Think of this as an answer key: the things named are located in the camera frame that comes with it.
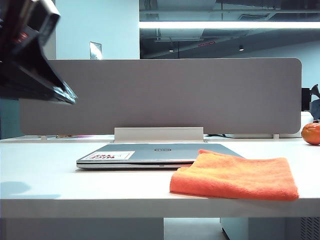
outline pipe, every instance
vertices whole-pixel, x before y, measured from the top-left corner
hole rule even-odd
[[[163,43],[163,42],[197,42],[197,41],[203,41],[203,37],[198,38],[179,38],[179,39],[163,39],[164,37],[161,36],[160,39],[154,40],[155,43]]]
[[[319,14],[320,9],[281,10],[281,9],[210,9],[210,10],[140,10],[140,14]]]

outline ceiling light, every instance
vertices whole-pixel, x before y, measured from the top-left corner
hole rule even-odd
[[[320,29],[318,21],[141,21],[141,29]]]

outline microfiber cloth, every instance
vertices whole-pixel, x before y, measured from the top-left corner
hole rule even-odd
[[[245,159],[203,149],[190,167],[172,175],[170,192],[231,199],[299,198],[286,158]]]

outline white wall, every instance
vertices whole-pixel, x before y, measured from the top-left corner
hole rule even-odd
[[[245,52],[227,58],[253,58],[253,57],[286,57],[298,58],[302,63],[302,87],[312,88],[315,84],[320,85],[320,41],[293,44],[265,50]]]
[[[56,0],[56,59],[90,59],[89,42],[104,59],[139,59],[139,0]]]

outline laptop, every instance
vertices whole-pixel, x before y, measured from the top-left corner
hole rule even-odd
[[[111,143],[78,159],[81,169],[178,169],[189,167],[200,149],[239,156],[216,143]]]

